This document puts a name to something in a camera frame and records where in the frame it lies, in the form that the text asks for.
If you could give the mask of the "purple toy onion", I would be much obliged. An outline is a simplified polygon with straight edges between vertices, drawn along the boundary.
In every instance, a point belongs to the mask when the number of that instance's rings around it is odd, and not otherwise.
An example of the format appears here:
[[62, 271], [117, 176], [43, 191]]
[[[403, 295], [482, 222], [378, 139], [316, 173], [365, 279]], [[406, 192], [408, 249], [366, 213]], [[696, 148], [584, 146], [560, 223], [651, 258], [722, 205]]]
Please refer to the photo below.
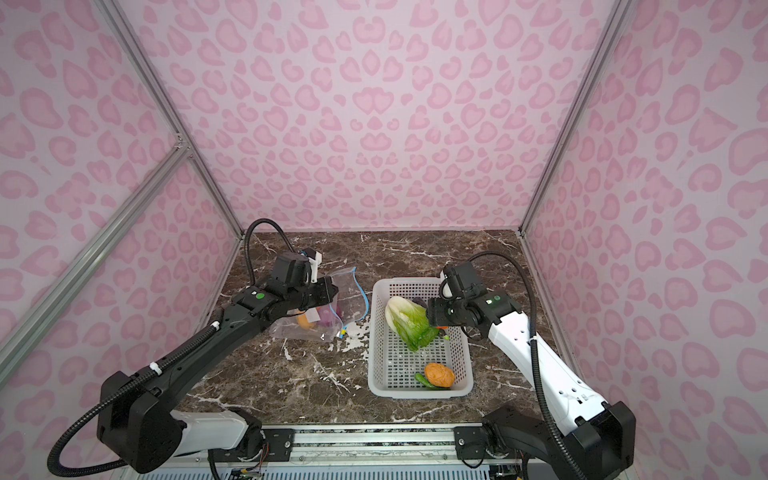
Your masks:
[[318, 307], [317, 312], [320, 317], [320, 325], [328, 328], [340, 328], [342, 326], [340, 311], [341, 309], [337, 303]]

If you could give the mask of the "clear zip top bag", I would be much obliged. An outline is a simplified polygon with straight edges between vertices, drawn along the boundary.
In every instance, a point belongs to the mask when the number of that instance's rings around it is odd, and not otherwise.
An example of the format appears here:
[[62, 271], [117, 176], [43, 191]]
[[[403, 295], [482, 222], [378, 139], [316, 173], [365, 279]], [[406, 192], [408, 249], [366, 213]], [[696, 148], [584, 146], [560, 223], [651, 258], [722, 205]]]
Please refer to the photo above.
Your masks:
[[[342, 337], [347, 328], [364, 319], [370, 310], [369, 300], [360, 286], [356, 277], [357, 268], [348, 267], [338, 269], [330, 273], [333, 283], [339, 288], [338, 295], [333, 300], [340, 307], [342, 326], [340, 328], [323, 327], [320, 325], [320, 317], [317, 307], [307, 310], [292, 310], [286, 317], [277, 320], [268, 330], [275, 339], [308, 340], [317, 342], [332, 342], [337, 337]], [[311, 330], [302, 329], [296, 317], [305, 314], [313, 324]]]

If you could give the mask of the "green white toy cabbage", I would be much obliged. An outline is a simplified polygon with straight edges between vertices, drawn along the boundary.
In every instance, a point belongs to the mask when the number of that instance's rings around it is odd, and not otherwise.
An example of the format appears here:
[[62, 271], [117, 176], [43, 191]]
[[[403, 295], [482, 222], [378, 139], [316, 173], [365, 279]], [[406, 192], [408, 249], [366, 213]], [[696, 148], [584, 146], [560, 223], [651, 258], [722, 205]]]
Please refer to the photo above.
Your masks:
[[429, 323], [426, 309], [406, 298], [391, 297], [384, 313], [390, 329], [412, 352], [427, 347], [440, 333], [437, 327]]

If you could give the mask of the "yellow toy potato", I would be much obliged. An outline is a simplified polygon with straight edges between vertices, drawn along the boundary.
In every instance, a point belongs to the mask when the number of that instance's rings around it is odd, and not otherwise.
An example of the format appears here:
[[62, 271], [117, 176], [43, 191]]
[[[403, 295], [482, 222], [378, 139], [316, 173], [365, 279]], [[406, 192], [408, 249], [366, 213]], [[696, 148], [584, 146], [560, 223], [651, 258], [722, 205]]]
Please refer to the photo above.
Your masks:
[[313, 324], [308, 320], [305, 314], [298, 315], [296, 317], [298, 325], [305, 330], [311, 330], [314, 328]]

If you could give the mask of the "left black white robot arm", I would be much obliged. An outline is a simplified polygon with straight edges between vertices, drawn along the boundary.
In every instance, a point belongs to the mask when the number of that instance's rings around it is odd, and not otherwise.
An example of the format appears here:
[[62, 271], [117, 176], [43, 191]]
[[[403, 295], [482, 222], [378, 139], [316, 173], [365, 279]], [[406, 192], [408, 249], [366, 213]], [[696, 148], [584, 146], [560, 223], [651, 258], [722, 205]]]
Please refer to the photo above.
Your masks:
[[265, 286], [249, 287], [212, 315], [209, 325], [158, 361], [132, 375], [118, 371], [101, 386], [106, 407], [97, 437], [120, 461], [148, 473], [176, 455], [222, 450], [247, 459], [260, 454], [261, 423], [242, 408], [224, 415], [224, 425], [204, 426], [175, 409], [191, 388], [243, 343], [277, 320], [332, 302], [338, 293], [320, 276], [319, 252], [280, 254]]

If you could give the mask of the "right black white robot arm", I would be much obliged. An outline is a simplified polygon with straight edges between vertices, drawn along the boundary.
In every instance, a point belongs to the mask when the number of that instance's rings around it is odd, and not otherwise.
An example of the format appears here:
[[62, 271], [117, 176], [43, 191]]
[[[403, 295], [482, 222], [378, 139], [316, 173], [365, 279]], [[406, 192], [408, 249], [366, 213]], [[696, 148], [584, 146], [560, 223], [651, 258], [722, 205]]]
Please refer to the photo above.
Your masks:
[[487, 288], [472, 261], [443, 268], [426, 315], [433, 326], [475, 328], [489, 339], [533, 386], [541, 412], [533, 417], [504, 405], [478, 427], [455, 428], [460, 460], [478, 467], [517, 456], [525, 472], [537, 458], [559, 479], [615, 479], [633, 465], [634, 413], [589, 387], [537, 333], [536, 312]]

